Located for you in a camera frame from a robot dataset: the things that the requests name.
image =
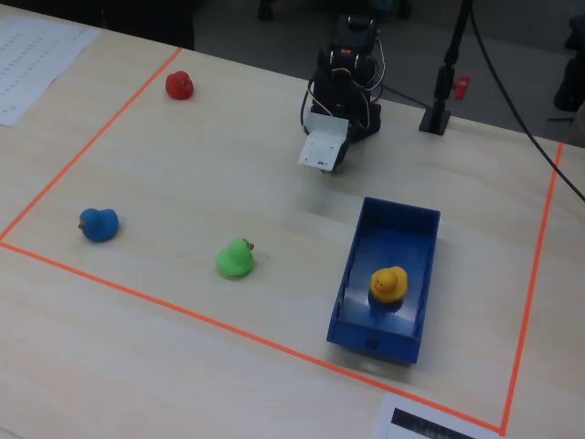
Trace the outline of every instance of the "green rubber duck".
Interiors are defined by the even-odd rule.
[[[253,248],[254,244],[243,238],[232,241],[216,258],[218,271],[227,277],[241,277],[248,274],[254,266]]]

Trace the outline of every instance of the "paper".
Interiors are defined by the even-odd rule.
[[[474,423],[394,393],[384,397],[372,439],[502,439]]]
[[[99,33],[25,16],[0,21],[0,124],[15,123]]]

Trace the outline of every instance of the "red object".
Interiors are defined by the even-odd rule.
[[[166,77],[166,92],[171,98],[184,100],[189,99],[195,92],[193,82],[184,71],[178,71]]]
[[[465,96],[465,92],[467,91],[467,86],[469,85],[469,75],[461,76],[461,79],[458,80],[453,84],[453,89],[455,90],[455,99],[463,99]]]

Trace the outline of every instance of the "blue rubber duck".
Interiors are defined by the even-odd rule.
[[[85,209],[80,215],[80,229],[90,241],[108,241],[118,231],[118,215],[112,209]]]

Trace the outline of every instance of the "floor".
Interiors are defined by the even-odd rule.
[[[274,20],[260,22],[257,0],[201,0],[195,14],[196,50],[308,79],[333,25],[324,3],[279,0],[274,5]],[[388,85],[432,103],[437,70],[451,39],[459,3],[413,0],[410,20],[385,20],[380,37]],[[485,45],[526,124],[535,135],[564,141],[569,123],[547,122],[547,118],[572,115],[556,110],[552,100],[572,57],[562,47],[569,34],[568,19],[585,12],[583,5],[578,5],[578,0],[475,3]],[[455,66],[456,78],[463,74],[471,77],[465,99],[451,97],[447,107],[457,116],[519,131],[470,33],[463,38]],[[404,102],[387,93],[384,98]]]

